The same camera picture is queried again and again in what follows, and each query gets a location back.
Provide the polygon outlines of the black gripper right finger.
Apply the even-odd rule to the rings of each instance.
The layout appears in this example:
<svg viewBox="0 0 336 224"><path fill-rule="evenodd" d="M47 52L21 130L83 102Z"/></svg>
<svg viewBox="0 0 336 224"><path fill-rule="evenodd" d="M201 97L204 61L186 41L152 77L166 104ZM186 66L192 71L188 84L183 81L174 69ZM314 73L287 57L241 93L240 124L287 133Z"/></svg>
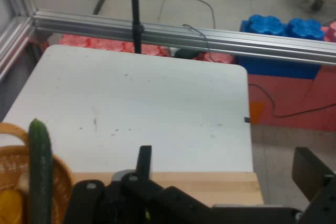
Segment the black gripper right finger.
<svg viewBox="0 0 336 224"><path fill-rule="evenodd" d="M298 223L335 223L335 172L307 147L295 148L292 179L309 205Z"/></svg>

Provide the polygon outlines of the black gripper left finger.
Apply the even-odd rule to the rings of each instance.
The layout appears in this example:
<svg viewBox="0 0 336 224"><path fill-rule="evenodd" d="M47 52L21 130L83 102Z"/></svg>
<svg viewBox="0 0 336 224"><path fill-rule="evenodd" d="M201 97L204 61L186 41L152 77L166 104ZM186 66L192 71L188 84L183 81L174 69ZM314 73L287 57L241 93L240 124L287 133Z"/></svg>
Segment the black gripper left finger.
<svg viewBox="0 0 336 224"><path fill-rule="evenodd" d="M104 185L76 183L65 223L211 223L210 207L176 187L150 180L151 146L141 146L136 169Z"/></svg>

